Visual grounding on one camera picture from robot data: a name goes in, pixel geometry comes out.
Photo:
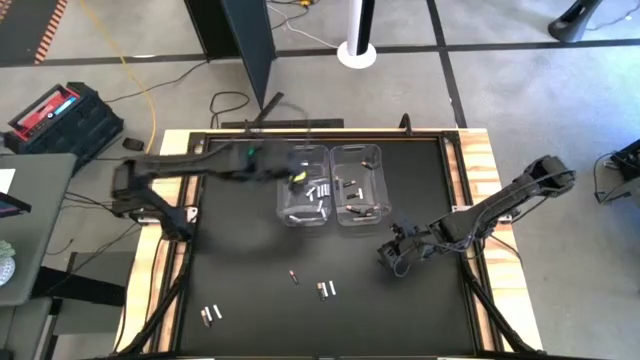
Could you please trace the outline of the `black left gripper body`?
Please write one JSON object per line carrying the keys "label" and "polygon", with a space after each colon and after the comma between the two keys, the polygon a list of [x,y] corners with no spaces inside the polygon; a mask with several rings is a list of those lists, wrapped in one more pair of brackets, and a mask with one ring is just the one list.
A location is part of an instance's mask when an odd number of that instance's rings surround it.
{"label": "black left gripper body", "polygon": [[252,180],[294,179],[303,174],[294,146],[287,142],[262,142],[248,150],[248,173]]}

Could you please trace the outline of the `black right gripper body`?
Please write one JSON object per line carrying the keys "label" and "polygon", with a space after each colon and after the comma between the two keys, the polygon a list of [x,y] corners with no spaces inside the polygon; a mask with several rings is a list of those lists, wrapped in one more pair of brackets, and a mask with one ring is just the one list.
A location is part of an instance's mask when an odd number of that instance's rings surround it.
{"label": "black right gripper body", "polygon": [[431,256],[431,245],[424,237],[429,235],[428,231],[421,230],[418,226],[395,225],[395,247],[399,257],[405,260],[423,260]]}

